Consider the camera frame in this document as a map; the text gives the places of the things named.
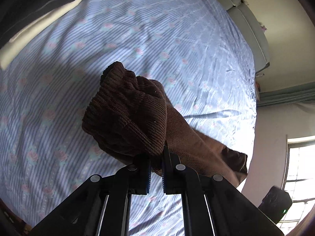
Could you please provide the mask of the dark brown pants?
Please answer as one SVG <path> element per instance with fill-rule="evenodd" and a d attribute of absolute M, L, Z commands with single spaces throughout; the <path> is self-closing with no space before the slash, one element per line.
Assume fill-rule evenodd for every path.
<path fill-rule="evenodd" d="M 127 165 L 150 160 L 157 174 L 167 147 L 201 175 L 220 174 L 233 186 L 239 186 L 248 175 L 245 153 L 190 127 L 160 82 L 136 76 L 120 62 L 103 71 L 82 128 L 110 156 Z"/>

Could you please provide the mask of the grey padded headboard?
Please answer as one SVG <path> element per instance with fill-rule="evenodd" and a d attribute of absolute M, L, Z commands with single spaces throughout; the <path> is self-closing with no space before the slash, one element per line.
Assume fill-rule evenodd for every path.
<path fill-rule="evenodd" d="M 254 57 L 255 70 L 260 73 L 270 65 L 269 45 L 260 23 L 245 0 L 217 0 L 232 18 Z"/>

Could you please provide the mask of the blue floral striped bedsheet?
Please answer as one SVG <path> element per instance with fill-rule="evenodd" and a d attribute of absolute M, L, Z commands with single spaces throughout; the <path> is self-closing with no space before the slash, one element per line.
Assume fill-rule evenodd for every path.
<path fill-rule="evenodd" d="M 217 0 L 82 0 L 1 71 L 1 199 L 31 226 L 123 164 L 81 127 L 113 62 L 159 81 L 188 124 L 253 155 L 253 54 Z"/>

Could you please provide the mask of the green curtain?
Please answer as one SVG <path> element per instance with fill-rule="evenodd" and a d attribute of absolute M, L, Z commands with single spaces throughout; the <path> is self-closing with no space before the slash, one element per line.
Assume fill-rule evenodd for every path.
<path fill-rule="evenodd" d="M 315 83 L 306 83 L 260 94 L 257 107 L 314 101 Z"/>

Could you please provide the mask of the folded black clothes stack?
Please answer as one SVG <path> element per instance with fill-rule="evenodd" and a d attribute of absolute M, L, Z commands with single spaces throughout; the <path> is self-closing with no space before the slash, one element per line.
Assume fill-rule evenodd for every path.
<path fill-rule="evenodd" d="M 43 15 L 75 0 L 1 0 L 1 47 Z"/>

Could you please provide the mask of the barred window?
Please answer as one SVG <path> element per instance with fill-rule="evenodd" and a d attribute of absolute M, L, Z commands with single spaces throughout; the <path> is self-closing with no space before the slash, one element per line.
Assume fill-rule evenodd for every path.
<path fill-rule="evenodd" d="M 289 193 L 293 202 L 277 224 L 287 234 L 314 206 L 314 136 L 287 140 L 286 167 L 281 188 Z"/>

